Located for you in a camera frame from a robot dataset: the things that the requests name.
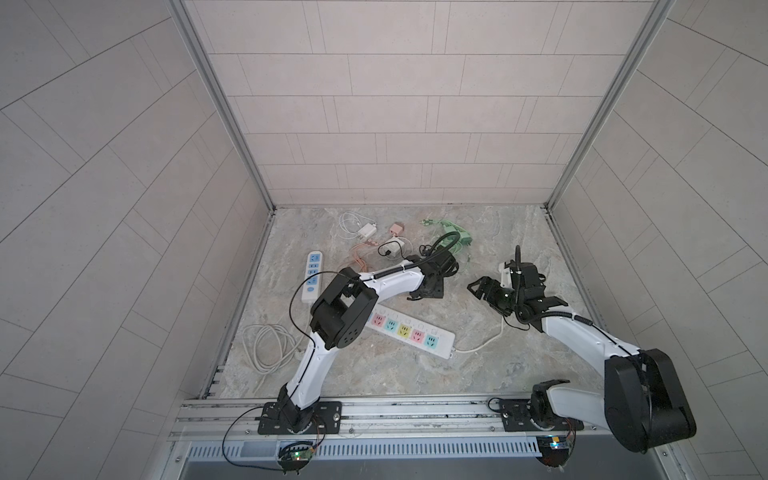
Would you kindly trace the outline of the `white blue socket power strip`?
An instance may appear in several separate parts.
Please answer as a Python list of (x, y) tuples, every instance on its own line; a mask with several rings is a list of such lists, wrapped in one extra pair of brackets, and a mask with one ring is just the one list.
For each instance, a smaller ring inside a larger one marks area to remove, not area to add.
[(310, 251), (307, 255), (305, 280), (300, 290), (302, 303), (311, 305), (319, 298), (322, 266), (323, 253), (319, 250)]

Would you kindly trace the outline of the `green charger adapter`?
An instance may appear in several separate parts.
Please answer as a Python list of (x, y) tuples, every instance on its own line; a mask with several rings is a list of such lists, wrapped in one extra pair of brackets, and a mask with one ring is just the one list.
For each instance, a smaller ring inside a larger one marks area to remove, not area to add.
[(460, 225), (449, 220), (441, 220), (440, 223), (446, 234), (455, 232), (458, 235), (457, 245), (468, 246), (472, 243), (471, 234)]

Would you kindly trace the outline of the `white charger adapter far left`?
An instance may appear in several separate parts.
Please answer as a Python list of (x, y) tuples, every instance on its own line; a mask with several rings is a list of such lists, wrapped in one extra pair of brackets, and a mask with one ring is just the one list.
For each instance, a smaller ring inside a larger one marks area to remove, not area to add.
[(377, 226), (374, 223), (366, 223), (357, 232), (357, 237), (363, 241), (368, 241), (377, 232)]

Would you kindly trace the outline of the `green circuit board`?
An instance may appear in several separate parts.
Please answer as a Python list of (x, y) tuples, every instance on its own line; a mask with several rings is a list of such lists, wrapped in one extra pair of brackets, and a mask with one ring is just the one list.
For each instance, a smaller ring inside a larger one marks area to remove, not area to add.
[(536, 438), (540, 456), (537, 460), (550, 468), (563, 467), (572, 453), (572, 444), (561, 436), (540, 436)]
[(278, 451), (277, 463), (284, 474), (298, 473), (315, 455), (315, 445), (310, 441), (298, 441), (282, 447)]

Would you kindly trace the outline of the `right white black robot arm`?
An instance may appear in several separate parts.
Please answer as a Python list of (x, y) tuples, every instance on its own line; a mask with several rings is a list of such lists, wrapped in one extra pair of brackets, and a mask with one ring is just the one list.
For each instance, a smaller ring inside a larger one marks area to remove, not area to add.
[(533, 386), (525, 406), (498, 402), (498, 413), (522, 414), (536, 429), (567, 421), (607, 429), (631, 452), (692, 438), (697, 424), (672, 359), (659, 349), (642, 349), (601, 329), (566, 301), (545, 293), (545, 276), (519, 256), (501, 264), (501, 277), (483, 276), (468, 290), (503, 318), (546, 334), (576, 353), (602, 378), (603, 389), (571, 387), (565, 379)]

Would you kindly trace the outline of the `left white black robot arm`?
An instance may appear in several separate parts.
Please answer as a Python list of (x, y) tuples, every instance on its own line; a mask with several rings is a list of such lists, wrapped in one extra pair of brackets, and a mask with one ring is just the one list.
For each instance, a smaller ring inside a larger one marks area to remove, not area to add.
[(441, 299), (444, 280), (459, 270), (451, 249), (460, 238), (458, 232), (445, 233), (422, 254), (388, 269), (336, 272), (310, 308), (311, 332), (300, 365), (277, 400), (262, 410), (259, 432), (301, 434), (312, 427), (320, 419), (322, 385), (340, 350), (360, 336), (377, 303), (400, 294), (410, 301)]

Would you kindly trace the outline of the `left green circuit board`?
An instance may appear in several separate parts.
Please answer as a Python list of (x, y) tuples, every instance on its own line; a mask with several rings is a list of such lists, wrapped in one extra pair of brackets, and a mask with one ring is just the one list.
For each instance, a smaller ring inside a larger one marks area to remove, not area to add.
[(278, 451), (277, 463), (284, 474), (298, 473), (315, 455), (315, 445), (310, 441), (298, 441), (282, 447)]

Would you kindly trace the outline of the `white charger adapter with cable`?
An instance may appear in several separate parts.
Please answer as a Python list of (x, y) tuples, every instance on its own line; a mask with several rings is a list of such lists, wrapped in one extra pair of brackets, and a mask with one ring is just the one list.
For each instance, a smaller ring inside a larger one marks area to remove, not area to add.
[(500, 284), (505, 289), (512, 289), (512, 279), (511, 279), (511, 269), (509, 266), (507, 266), (504, 262), (500, 263), (498, 266), (498, 271), (500, 274)]

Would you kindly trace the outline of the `aluminium mounting rail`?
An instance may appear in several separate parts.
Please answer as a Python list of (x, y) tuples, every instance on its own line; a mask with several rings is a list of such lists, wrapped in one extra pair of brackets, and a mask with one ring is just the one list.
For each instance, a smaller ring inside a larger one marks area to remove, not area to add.
[[(319, 401), (342, 403), (337, 434), (259, 435), (258, 425), (264, 399), (209, 399), (186, 401), (171, 428), (172, 439), (222, 441), (229, 437), (267, 437), (292, 440), (356, 438), (375, 436), (448, 436), (505, 432), (501, 417), (490, 401), (530, 399), (531, 393), (515, 392), (493, 396), (417, 395), (325, 398)], [(584, 429), (611, 433), (584, 423)]]

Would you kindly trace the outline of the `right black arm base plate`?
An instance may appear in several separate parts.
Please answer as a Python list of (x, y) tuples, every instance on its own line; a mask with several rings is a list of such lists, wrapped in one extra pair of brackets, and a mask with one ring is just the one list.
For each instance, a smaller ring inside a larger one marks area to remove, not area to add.
[(491, 409), (502, 420), (505, 432), (581, 431), (580, 420), (558, 416), (547, 400), (498, 399), (490, 401)]

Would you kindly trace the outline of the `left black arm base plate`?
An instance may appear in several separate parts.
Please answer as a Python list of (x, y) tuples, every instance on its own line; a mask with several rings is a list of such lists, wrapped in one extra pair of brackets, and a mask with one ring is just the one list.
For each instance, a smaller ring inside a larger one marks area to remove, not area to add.
[(337, 434), (342, 403), (318, 401), (299, 409), (290, 401), (268, 402), (259, 417), (259, 435)]

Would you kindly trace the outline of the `white multicolour socket power strip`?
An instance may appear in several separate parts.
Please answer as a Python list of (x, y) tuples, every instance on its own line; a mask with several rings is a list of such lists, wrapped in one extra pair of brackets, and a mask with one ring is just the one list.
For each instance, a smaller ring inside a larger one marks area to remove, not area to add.
[(452, 356), (454, 333), (391, 308), (377, 304), (366, 327), (442, 359)]

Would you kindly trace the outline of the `right green circuit board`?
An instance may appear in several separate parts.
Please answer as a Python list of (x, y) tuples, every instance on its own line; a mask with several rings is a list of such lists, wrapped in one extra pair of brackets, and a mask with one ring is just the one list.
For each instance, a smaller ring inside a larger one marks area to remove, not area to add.
[(563, 467), (572, 453), (572, 444), (561, 436), (540, 436), (536, 438), (540, 456), (537, 460), (550, 468)]

